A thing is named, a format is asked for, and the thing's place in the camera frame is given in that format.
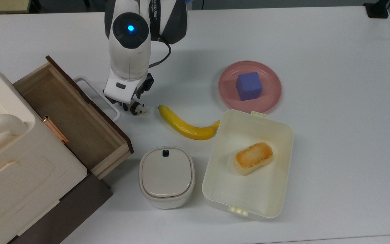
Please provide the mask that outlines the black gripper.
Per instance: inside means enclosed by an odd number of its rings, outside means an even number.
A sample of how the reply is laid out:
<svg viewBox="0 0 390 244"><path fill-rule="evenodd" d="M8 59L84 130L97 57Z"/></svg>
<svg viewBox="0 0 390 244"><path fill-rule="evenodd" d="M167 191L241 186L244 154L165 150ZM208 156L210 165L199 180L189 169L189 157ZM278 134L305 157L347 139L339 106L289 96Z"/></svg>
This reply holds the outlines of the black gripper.
<svg viewBox="0 0 390 244"><path fill-rule="evenodd" d="M145 81L141 84L141 86L136 91L136 98L140 99L141 95L144 92L150 90L150 88L152 87L153 83L154 83L153 76L151 75L151 73L147 73L147 77L146 77ZM130 112L133 115L135 115L135 116L140 114L140 112L138 110L138 106L139 105L140 105L140 103L138 101L132 101L130 103ZM129 110L129 107L128 107L128 105L126 103L122 103L122 107L123 107L124 111L128 111Z"/></svg>

